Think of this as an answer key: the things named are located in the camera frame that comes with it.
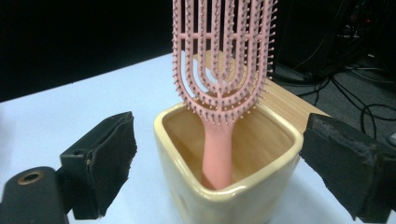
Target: dark wall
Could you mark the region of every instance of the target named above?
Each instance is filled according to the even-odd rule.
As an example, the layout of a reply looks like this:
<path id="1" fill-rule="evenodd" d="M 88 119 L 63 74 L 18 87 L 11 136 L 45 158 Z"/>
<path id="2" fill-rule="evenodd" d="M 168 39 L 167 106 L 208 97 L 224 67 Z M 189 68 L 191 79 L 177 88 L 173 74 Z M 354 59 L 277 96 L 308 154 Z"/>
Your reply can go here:
<path id="1" fill-rule="evenodd" d="M 170 0 L 0 1 L 0 102 L 171 52 Z"/>

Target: electronic equipment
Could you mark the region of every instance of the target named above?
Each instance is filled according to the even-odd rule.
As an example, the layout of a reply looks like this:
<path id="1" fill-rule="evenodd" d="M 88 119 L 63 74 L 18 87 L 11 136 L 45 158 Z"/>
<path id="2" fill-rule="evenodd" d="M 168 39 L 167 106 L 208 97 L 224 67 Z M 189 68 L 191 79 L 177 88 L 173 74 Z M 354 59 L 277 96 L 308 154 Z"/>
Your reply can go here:
<path id="1" fill-rule="evenodd" d="M 383 5 L 370 0 L 294 1 L 282 24 L 279 61 L 307 80 L 338 71 L 365 49 Z"/>
<path id="2" fill-rule="evenodd" d="M 396 210 L 396 151 L 387 145 L 312 113 L 300 155 L 353 219 L 386 223 Z"/>
<path id="3" fill-rule="evenodd" d="M 69 223 L 106 214 L 136 153 L 132 112 L 104 119 L 61 154 L 62 166 L 35 167 L 8 180 L 0 223 Z"/>

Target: hairbrush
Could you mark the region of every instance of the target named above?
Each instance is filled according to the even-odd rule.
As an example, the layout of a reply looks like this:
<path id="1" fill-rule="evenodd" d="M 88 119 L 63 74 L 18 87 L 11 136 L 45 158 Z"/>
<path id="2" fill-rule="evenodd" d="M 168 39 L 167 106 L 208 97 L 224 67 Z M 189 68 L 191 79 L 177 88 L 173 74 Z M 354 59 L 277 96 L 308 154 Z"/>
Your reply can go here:
<path id="1" fill-rule="evenodd" d="M 276 0 L 173 1 L 174 81 L 187 108 L 204 125 L 201 181 L 209 189 L 232 183 L 233 127 L 261 97 L 271 72 L 275 4 Z"/>

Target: ceramic cup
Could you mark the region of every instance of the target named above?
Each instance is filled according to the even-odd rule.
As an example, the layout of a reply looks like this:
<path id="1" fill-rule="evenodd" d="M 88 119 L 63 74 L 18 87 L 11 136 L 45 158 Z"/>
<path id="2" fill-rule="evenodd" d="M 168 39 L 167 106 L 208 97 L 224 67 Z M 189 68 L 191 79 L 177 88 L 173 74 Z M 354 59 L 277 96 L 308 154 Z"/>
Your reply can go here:
<path id="1" fill-rule="evenodd" d="M 183 104 L 154 121 L 163 173 L 184 223 L 257 223 L 270 220 L 300 157 L 301 134 L 265 105 L 237 121 L 233 183 L 221 190 L 200 183 L 204 151 L 201 120 Z"/>

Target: white table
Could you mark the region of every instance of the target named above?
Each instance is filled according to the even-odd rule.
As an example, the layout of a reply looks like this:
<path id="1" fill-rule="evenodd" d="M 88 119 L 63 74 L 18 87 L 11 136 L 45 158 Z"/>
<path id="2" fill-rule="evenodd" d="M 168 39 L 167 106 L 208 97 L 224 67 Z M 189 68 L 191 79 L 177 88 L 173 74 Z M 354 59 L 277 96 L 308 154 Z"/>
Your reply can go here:
<path id="1" fill-rule="evenodd" d="M 134 114 L 137 154 L 129 180 L 99 220 L 70 223 L 177 224 L 181 219 L 163 177 L 153 121 L 181 100 L 174 91 L 170 54 L 49 91 L 0 104 L 0 195 L 14 175 L 37 166 L 55 170 L 59 155 L 101 120 Z M 361 223 L 301 160 L 271 223 Z M 388 223 L 396 223 L 392 212 Z"/>

